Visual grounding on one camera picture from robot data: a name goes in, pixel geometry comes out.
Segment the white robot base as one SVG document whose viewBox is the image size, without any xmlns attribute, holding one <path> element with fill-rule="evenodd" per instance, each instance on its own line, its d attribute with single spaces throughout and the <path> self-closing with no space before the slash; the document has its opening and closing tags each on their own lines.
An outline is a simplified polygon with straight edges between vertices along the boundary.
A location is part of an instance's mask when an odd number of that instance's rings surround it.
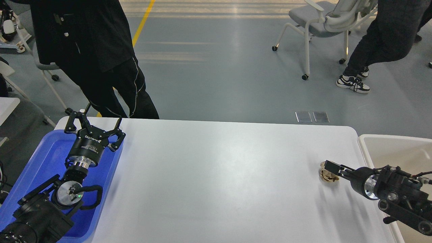
<svg viewBox="0 0 432 243">
<path fill-rule="evenodd" d="M 26 43 L 31 34 L 20 25 L 20 21 L 12 10 L 1 11 L 0 47 L 14 49 L 18 53 L 26 51 Z"/>
</svg>

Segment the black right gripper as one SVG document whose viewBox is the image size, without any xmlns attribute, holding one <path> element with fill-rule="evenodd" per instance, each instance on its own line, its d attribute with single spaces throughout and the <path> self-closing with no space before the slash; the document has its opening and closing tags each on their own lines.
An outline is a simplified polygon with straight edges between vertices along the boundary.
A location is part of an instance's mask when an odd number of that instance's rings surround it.
<svg viewBox="0 0 432 243">
<path fill-rule="evenodd" d="M 351 183 L 352 189 L 369 200 L 378 200 L 374 188 L 378 180 L 378 173 L 368 167 L 356 170 L 345 165 L 336 164 L 333 161 L 325 161 L 325 170 L 337 175 L 327 178 L 328 183 Z"/>
</svg>

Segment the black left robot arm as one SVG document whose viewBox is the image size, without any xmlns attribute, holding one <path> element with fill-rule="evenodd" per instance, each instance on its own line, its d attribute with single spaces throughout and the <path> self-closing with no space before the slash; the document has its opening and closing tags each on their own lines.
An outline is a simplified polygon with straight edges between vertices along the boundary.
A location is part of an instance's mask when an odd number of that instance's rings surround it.
<svg viewBox="0 0 432 243">
<path fill-rule="evenodd" d="M 1 206 L 2 243 L 82 243 L 96 228 L 126 134 L 67 109 L 45 135 Z"/>
</svg>

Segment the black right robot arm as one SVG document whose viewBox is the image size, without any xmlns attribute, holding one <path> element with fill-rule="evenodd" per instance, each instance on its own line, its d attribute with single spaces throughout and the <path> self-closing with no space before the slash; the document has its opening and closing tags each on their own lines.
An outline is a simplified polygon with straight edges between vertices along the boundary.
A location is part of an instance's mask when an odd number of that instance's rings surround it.
<svg viewBox="0 0 432 243">
<path fill-rule="evenodd" d="M 431 184 L 426 177 L 431 172 L 411 175 L 390 165 L 352 169 L 329 160 L 323 165 L 325 171 L 349 180 L 358 194 L 377 200 L 378 208 L 387 214 L 385 224 L 400 221 L 421 234 L 432 234 L 431 201 L 429 194 L 421 190 L 424 184 Z"/>
</svg>

